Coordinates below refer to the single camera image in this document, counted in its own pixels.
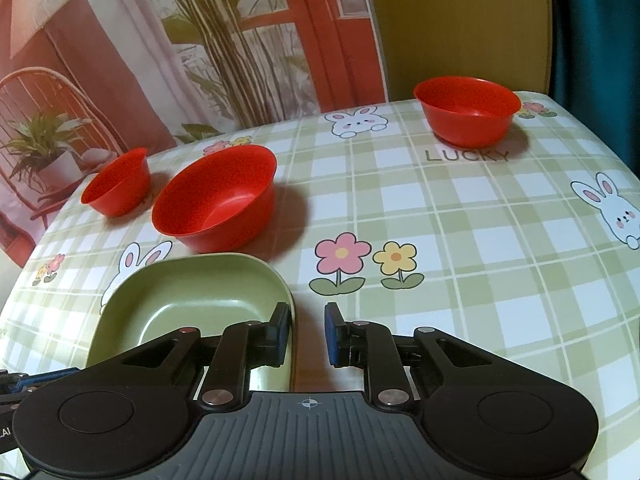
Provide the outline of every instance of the cartoon rabbit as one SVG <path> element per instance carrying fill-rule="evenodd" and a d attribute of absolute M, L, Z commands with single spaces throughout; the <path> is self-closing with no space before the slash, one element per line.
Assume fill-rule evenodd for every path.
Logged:
<path fill-rule="evenodd" d="M 350 139 L 361 132 L 368 130 L 378 132 L 386 128 L 388 119 L 376 115 L 374 113 L 376 109 L 375 106 L 367 106 L 356 110 L 353 115 L 347 112 L 334 112 L 325 115 L 324 118 L 334 123 L 332 134 L 341 139 Z"/>
<path fill-rule="evenodd" d="M 571 188 L 587 204 L 597 207 L 613 234 L 631 249 L 640 248 L 640 210 L 618 194 L 618 188 L 604 173 L 596 175 L 600 191 L 582 182 L 572 182 Z"/>
<path fill-rule="evenodd" d="M 102 295 L 102 299 L 100 300 L 100 314 L 104 310 L 107 302 L 113 296 L 113 293 L 116 289 L 126 280 L 130 275 L 132 275 L 137 270 L 142 267 L 152 264 L 157 260 L 164 260 L 166 256 L 169 254 L 171 250 L 172 243 L 170 240 L 162 242 L 157 245 L 153 249 L 151 249 L 142 261 L 139 262 L 140 259 L 140 246 L 133 242 L 124 249 L 122 256 L 120 257 L 120 264 L 118 266 L 118 273 L 111 280 L 111 283 L 107 287 L 107 290 L 104 291 Z"/>

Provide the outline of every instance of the curtain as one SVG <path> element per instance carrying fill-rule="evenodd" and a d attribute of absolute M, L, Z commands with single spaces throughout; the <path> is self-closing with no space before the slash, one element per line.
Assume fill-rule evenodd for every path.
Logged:
<path fill-rule="evenodd" d="M 550 94 L 640 174 L 640 0 L 554 0 Z"/>

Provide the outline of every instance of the large red bowl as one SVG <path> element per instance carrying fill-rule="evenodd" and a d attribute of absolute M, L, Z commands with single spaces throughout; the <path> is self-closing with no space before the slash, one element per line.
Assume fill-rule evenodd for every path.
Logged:
<path fill-rule="evenodd" d="M 206 155 L 169 181 L 151 221 L 197 253 L 233 251 L 271 219 L 276 168 L 275 155 L 254 144 Z"/>
<path fill-rule="evenodd" d="M 122 216 L 142 202 L 150 184 L 146 149 L 135 148 L 98 173 L 82 192 L 80 202 L 105 216 Z"/>
<path fill-rule="evenodd" d="M 487 148 L 501 140 L 520 98 L 508 88 L 473 77 L 428 79 L 414 90 L 434 133 L 454 146 Z"/>

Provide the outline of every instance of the metal screw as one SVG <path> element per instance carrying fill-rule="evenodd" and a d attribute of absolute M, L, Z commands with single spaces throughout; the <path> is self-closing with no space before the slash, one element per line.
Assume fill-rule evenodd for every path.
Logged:
<path fill-rule="evenodd" d="M 378 394 L 378 400 L 387 406 L 397 406 L 398 404 L 404 404 L 409 400 L 409 394 L 404 390 L 396 390 L 394 388 L 389 390 L 382 390 Z"/>
<path fill-rule="evenodd" d="M 202 402 L 210 406 L 223 406 L 234 400 L 234 394 L 227 390 L 209 390 L 202 394 Z"/>

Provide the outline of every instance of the green and white plaid tablecloth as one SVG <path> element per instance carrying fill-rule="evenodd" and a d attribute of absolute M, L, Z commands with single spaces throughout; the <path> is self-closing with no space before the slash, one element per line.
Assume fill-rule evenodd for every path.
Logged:
<path fill-rule="evenodd" d="M 372 130 L 361 131 L 367 113 L 305 118 L 152 156 L 154 194 L 205 148 L 267 146 L 278 158 L 276 213 L 243 251 L 295 297 L 297 390 L 362 387 L 356 372 L 328 365 L 327 301 L 398 334 L 436 326 L 581 391 L 600 419 L 586 475 L 638 480 L 640 182 L 548 97 L 520 97 L 525 107 L 491 149 L 440 143 L 419 104 L 399 102 L 375 110 L 388 123 L 376 118 Z M 2 311 L 2 367 L 82 367 L 124 248 L 138 243 L 142 258 L 167 240 L 151 224 L 151 199 L 108 221 L 79 203 L 84 187 Z M 189 253 L 174 240 L 167 257 Z M 26 471 L 17 452 L 0 469 Z"/>

